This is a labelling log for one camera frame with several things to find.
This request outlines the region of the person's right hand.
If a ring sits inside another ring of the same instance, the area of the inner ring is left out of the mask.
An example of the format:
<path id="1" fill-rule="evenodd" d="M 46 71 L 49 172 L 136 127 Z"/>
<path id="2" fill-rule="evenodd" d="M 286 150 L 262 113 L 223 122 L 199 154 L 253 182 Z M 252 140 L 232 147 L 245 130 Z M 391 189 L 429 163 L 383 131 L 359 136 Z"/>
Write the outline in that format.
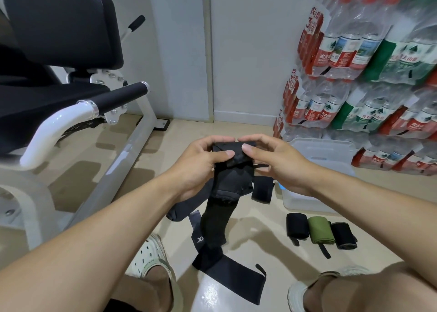
<path id="1" fill-rule="evenodd" d="M 238 141 L 258 149 L 255 158 L 265 162 L 265 167 L 255 167 L 258 175 L 271 177 L 294 193 L 313 195 L 312 177 L 316 166 L 287 142 L 265 134 L 242 136 Z"/>

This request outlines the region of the long black wrist wrap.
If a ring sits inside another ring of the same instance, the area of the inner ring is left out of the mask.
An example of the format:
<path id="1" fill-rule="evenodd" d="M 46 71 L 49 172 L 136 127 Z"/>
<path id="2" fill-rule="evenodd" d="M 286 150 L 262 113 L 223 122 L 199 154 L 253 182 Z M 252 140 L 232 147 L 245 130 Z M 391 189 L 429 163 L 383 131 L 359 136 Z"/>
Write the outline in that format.
<path id="1" fill-rule="evenodd" d="M 233 151 L 234 156 L 217 162 L 205 212 L 191 213 L 192 240 L 198 251 L 192 266 L 248 302 L 259 305 L 266 282 L 265 270 L 254 271 L 224 254 L 227 224 L 240 197 L 253 191 L 253 159 L 242 150 L 242 142 L 215 143 L 213 152 Z"/>

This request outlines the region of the person's left forearm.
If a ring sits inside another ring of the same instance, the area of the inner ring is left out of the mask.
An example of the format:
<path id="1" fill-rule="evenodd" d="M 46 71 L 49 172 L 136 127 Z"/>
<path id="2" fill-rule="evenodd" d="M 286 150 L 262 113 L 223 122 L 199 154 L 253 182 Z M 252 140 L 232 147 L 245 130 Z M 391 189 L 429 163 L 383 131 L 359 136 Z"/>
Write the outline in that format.
<path id="1" fill-rule="evenodd" d="M 111 299 L 173 206 L 162 175 L 0 271 L 0 312 L 138 312 Z"/>

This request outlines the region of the small rolled black wrap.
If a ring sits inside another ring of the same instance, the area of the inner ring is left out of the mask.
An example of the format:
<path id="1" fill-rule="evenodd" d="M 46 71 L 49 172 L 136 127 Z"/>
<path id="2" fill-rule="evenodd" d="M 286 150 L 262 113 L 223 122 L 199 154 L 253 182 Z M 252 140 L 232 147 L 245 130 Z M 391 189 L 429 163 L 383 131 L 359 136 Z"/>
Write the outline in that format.
<path id="1" fill-rule="evenodd" d="M 253 191 L 251 199 L 262 203 L 270 204 L 274 191 L 274 179 L 266 176 L 255 176 L 253 178 Z"/>

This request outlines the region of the dark grey wrist wrap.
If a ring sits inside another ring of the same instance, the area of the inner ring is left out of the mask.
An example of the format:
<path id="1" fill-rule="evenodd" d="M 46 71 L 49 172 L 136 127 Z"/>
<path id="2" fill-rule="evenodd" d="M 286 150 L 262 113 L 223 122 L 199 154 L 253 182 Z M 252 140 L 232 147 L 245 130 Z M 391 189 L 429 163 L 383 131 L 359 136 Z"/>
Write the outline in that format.
<path id="1" fill-rule="evenodd" d="M 174 222 L 180 222 L 186 217 L 189 218 L 193 228 L 191 239 L 194 243 L 195 249 L 198 252 L 201 251 L 205 242 L 200 228 L 201 214 L 197 209 L 200 205 L 208 200 L 212 189 L 212 183 L 213 180 L 210 179 L 194 197 L 176 203 L 167 213 L 167 218 Z"/>

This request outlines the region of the clear plastic storage box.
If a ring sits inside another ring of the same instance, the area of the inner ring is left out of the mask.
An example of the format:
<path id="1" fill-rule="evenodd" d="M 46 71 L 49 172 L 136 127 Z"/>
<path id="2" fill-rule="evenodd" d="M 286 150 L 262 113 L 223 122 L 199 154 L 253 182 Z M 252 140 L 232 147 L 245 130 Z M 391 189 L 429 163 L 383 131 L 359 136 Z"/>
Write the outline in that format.
<path id="1" fill-rule="evenodd" d="M 319 199 L 291 192 L 281 184 L 279 184 L 279 188 L 281 189 L 283 205 L 286 209 L 338 214 Z"/>

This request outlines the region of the clear plastic box lid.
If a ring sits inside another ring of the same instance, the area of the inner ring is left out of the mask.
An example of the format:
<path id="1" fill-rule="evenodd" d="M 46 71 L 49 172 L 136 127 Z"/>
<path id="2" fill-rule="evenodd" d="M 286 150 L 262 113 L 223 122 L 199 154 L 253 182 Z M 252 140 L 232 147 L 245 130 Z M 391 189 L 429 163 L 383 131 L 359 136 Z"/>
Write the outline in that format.
<path id="1" fill-rule="evenodd" d="M 352 142 L 322 139 L 295 138 L 289 144 L 307 160 L 352 177 L 356 173 L 351 164 L 357 150 Z"/>

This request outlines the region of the person's left white clog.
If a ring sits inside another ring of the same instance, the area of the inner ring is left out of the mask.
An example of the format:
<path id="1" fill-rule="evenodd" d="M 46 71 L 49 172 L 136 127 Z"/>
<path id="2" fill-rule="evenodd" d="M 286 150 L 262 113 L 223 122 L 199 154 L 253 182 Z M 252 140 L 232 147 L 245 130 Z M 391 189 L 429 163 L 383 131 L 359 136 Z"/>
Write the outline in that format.
<path id="1" fill-rule="evenodd" d="M 170 312 L 183 312 L 183 294 L 176 281 L 174 270 L 168 262 L 161 237 L 152 232 L 129 264 L 125 275 L 143 279 L 156 266 L 164 268 L 168 274 L 173 295 Z"/>

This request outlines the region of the person's white clog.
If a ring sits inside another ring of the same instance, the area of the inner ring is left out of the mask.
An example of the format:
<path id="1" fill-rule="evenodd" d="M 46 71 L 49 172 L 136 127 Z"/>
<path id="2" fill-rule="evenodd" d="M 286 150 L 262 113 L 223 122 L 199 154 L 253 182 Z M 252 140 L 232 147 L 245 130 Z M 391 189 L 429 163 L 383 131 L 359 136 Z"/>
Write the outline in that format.
<path id="1" fill-rule="evenodd" d="M 304 294 L 322 277 L 338 278 L 347 276 L 368 275 L 372 273 L 372 271 L 363 266 L 351 265 L 342 267 L 336 271 L 322 272 L 318 275 L 316 279 L 312 280 L 308 284 L 306 282 L 296 282 L 289 287 L 287 292 L 287 302 L 290 312 L 306 312 L 304 309 Z"/>
<path id="2" fill-rule="evenodd" d="M 125 275 L 143 279 L 156 266 L 164 268 L 168 274 L 173 295 L 170 312 L 183 312 L 183 294 L 176 281 L 174 270 L 168 262 L 161 237 L 152 232 L 129 264 Z"/>

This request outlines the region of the person's right white clog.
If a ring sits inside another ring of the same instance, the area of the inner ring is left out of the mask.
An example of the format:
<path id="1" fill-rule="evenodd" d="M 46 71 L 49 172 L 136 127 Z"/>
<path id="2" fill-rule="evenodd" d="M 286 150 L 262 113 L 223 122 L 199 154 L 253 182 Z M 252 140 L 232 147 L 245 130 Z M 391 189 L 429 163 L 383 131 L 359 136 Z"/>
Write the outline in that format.
<path id="1" fill-rule="evenodd" d="M 322 272 L 318 275 L 316 279 L 312 280 L 308 284 L 306 282 L 296 282 L 289 287 L 287 292 L 287 302 L 290 312 L 306 312 L 304 309 L 304 294 L 322 277 L 338 278 L 347 276 L 368 275 L 372 273 L 372 271 L 363 266 L 351 265 L 342 267 L 336 271 Z"/>

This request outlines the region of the thin lever with black grip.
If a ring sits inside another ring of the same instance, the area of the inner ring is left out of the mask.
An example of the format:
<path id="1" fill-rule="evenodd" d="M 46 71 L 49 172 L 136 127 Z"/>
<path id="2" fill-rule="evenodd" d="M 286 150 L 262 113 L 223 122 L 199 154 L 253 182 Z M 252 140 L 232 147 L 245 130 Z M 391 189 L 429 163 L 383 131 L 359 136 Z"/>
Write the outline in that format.
<path id="1" fill-rule="evenodd" d="M 132 34 L 134 31 L 136 31 L 143 23 L 145 22 L 145 16 L 140 15 L 138 16 L 125 30 L 125 32 L 121 35 L 120 41 L 123 43 L 130 34 Z"/>

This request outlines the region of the person's right leg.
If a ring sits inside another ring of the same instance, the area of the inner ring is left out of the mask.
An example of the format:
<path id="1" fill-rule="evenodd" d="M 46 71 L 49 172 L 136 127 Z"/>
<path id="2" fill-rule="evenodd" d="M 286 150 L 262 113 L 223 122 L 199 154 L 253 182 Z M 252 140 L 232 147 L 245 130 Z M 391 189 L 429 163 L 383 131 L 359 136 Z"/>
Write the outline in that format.
<path id="1" fill-rule="evenodd" d="M 303 295 L 304 312 L 437 312 L 437 287 L 404 262 L 379 273 L 323 275 Z"/>

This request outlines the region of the black gym machine seat pad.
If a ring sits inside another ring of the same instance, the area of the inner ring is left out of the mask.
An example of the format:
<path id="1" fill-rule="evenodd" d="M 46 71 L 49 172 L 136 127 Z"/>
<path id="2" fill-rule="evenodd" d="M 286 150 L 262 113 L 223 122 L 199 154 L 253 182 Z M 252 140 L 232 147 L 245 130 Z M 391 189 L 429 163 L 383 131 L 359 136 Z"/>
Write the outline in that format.
<path id="1" fill-rule="evenodd" d="M 57 111 L 109 91 L 89 82 L 58 82 L 48 66 L 0 44 L 0 155 L 28 146 L 39 125 Z"/>

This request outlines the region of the black gym machine back pad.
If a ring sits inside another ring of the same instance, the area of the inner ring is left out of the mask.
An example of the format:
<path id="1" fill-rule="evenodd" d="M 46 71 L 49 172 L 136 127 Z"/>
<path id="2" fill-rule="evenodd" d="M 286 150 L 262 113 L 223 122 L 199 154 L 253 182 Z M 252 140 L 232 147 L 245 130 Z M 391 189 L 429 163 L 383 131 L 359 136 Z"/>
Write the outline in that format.
<path id="1" fill-rule="evenodd" d="M 124 64 L 112 0 L 3 0 L 19 49 L 28 60 L 78 70 Z"/>

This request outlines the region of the white gym machine frame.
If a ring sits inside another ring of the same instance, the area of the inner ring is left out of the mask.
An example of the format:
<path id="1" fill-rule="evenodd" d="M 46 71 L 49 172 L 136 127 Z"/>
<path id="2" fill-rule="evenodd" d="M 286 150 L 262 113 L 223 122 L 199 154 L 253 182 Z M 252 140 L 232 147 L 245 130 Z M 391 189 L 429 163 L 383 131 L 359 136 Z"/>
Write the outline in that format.
<path id="1" fill-rule="evenodd" d="M 63 84 L 128 85 L 119 70 L 49 68 Z M 110 204 L 153 130 L 170 124 L 155 115 L 150 94 L 129 102 L 116 125 L 101 116 L 69 128 L 33 170 L 14 169 L 27 146 L 0 155 L 0 229 L 24 231 L 32 250 Z"/>

